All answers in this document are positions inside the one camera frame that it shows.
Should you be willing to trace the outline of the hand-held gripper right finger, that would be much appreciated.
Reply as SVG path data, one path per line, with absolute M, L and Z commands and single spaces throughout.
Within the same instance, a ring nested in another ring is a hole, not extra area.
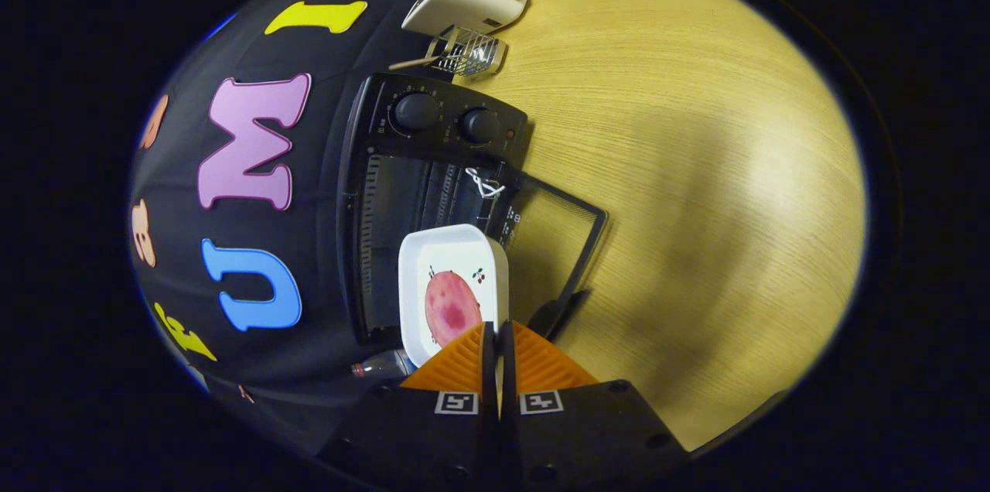
M 523 324 L 500 333 L 505 490 L 661 490 L 689 454 L 629 380 L 601 381 Z

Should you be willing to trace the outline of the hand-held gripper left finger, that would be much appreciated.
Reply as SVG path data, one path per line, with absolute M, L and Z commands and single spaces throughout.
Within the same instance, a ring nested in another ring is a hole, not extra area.
M 378 489 L 481 490 L 497 453 L 496 344 L 477 324 L 403 382 L 372 387 L 318 460 Z

